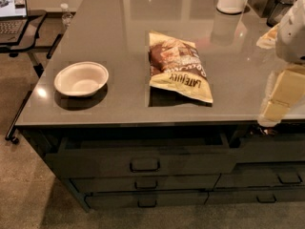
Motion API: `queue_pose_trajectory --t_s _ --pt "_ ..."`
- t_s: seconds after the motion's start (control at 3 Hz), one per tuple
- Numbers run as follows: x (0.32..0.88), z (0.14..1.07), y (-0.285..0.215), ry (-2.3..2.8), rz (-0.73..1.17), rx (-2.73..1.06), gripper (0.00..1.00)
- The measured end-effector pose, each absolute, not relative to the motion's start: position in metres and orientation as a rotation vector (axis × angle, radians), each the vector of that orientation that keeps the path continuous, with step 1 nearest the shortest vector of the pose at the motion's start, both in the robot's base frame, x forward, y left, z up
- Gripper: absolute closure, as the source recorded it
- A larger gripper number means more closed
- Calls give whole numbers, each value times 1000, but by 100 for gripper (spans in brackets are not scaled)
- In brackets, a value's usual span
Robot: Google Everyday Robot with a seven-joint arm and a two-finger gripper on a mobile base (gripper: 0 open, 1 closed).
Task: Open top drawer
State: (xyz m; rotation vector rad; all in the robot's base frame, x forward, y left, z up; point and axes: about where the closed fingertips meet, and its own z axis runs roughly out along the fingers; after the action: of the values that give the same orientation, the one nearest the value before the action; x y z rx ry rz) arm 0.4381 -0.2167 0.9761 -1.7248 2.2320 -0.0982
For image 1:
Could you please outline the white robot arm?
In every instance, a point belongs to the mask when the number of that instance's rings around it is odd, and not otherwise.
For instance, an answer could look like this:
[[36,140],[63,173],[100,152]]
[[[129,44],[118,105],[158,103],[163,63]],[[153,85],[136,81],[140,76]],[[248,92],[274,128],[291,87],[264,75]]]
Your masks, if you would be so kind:
[[271,72],[268,77],[257,118],[259,125],[273,127],[305,94],[305,0],[296,0],[256,45],[261,49],[275,49],[276,55],[288,63],[281,72]]

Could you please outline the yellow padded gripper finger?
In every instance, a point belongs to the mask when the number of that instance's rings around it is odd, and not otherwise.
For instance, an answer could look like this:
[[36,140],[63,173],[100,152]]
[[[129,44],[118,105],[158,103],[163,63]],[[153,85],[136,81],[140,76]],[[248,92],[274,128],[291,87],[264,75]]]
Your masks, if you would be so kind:
[[304,65],[288,65],[280,72],[272,71],[267,80],[258,124],[263,127],[277,125],[304,94]]

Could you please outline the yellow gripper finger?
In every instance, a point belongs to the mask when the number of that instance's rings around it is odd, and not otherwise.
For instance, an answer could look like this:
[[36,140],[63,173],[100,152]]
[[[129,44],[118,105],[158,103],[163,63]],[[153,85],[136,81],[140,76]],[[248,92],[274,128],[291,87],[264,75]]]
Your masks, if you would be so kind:
[[259,37],[259,39],[256,41],[256,45],[261,49],[273,49],[275,47],[278,28],[279,25],[276,24],[269,29],[265,34]]

